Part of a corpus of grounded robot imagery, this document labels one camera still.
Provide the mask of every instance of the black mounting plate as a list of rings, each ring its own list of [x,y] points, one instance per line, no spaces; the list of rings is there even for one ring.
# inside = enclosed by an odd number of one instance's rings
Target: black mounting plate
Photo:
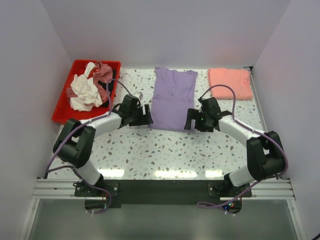
[[[201,201],[221,204],[224,201],[220,198],[233,198],[249,186],[237,187],[226,193],[220,190],[223,182],[223,180],[104,180],[103,185],[112,196],[111,208],[120,208],[122,204],[195,205]],[[83,182],[76,182],[74,186],[76,197],[105,195],[101,191],[89,189]],[[243,195],[243,197],[251,196],[250,190]]]

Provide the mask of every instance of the purple t-shirt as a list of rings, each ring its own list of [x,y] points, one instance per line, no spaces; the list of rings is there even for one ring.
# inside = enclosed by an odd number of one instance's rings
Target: purple t-shirt
[[[196,71],[155,68],[151,129],[185,131],[188,109],[194,108]]]

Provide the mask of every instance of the speckled countertop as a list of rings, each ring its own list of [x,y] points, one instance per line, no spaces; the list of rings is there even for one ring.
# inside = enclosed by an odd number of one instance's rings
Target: speckled countertop
[[[198,72],[195,86],[197,99],[208,89],[206,69]],[[142,92],[142,104],[150,104],[156,74],[154,69],[121,69],[120,80],[131,93]],[[122,101],[125,89],[118,85],[114,104]],[[222,111],[232,110],[231,100],[219,100]],[[237,101],[235,115],[256,129],[263,129],[255,100]],[[93,144],[91,161],[109,179],[223,179],[246,164],[246,148],[225,133],[173,132],[148,129],[147,126],[123,127],[98,136]],[[52,168],[61,166],[55,159]],[[49,173],[48,179],[75,179],[69,169]]]

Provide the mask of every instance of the pink cloth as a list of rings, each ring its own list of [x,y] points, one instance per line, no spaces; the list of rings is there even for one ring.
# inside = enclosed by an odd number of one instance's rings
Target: pink cloth
[[[101,61],[97,61],[95,63],[95,67],[91,70],[87,78],[93,78],[93,84],[98,88],[98,92],[103,104],[108,101],[108,94],[107,91],[99,84],[99,81],[106,84],[108,80],[112,79],[112,76],[112,68],[108,66],[108,64],[103,64]],[[68,102],[70,102],[70,98],[77,97],[77,95],[74,93],[71,87],[68,87],[66,89],[66,97]]]
[[[208,70],[210,87],[223,84],[232,88],[237,100],[252,100],[253,94],[250,87],[250,73],[245,69],[210,68]],[[233,99],[232,92],[223,86],[211,89],[212,96],[216,99]]]

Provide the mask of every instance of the red tray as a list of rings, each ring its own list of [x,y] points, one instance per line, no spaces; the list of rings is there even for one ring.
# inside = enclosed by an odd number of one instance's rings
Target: red tray
[[[70,103],[67,100],[66,89],[70,87],[70,84],[74,80],[74,75],[81,75],[85,72],[87,63],[95,63],[97,60],[87,60],[87,59],[77,59],[73,62],[69,75],[65,81],[62,93],[60,95],[59,101],[55,107],[54,113],[52,115],[52,120],[60,124],[65,124],[68,119],[90,119],[96,116],[106,113],[110,107],[93,107],[91,111],[75,111],[70,107]],[[101,61],[103,64],[108,64],[112,70],[116,71],[115,78],[119,78],[120,66],[119,61]],[[114,101],[116,94],[117,82],[114,83],[113,90],[111,92],[111,101]]]

